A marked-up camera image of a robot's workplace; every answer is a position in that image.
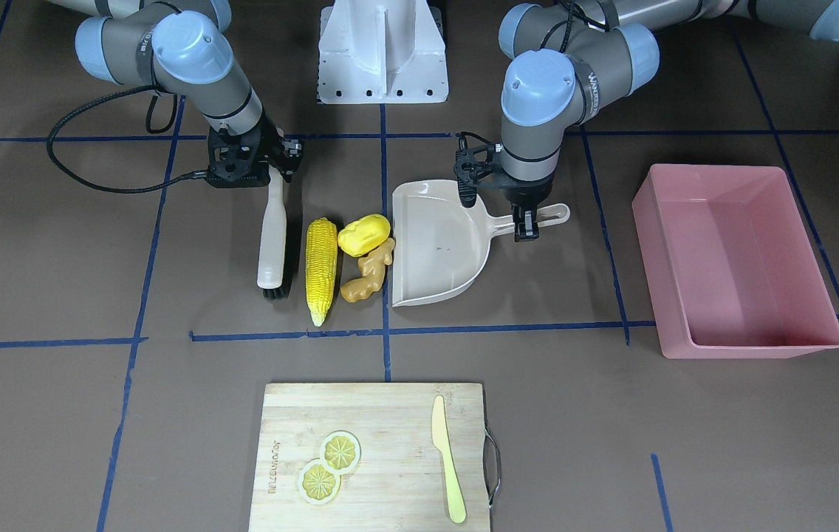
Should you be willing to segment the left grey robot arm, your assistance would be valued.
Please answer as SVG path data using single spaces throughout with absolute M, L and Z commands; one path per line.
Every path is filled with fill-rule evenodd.
M 540 204 L 550 195 L 564 132 L 652 81 L 660 66 L 655 34 L 723 15 L 839 41 L 839 1 L 561 1 L 517 4 L 499 28 L 510 58 L 501 88 L 497 142 L 458 134 L 453 171 L 472 208 L 481 188 L 510 202 L 505 233 L 540 236 Z

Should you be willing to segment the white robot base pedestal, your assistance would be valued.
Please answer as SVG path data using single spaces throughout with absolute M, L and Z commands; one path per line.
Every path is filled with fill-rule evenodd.
M 439 103 L 449 95 L 442 14 L 426 1 L 336 1 L 321 11 L 324 104 Z

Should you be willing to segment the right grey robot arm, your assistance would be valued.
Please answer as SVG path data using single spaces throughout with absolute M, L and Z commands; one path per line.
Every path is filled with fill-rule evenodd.
M 65 1 L 88 14 L 75 36 L 82 67 L 123 94 L 187 100 L 207 119 L 209 166 L 183 175 L 214 188 L 267 186 L 281 194 L 304 155 L 304 142 L 278 130 L 224 31 L 227 1 Z

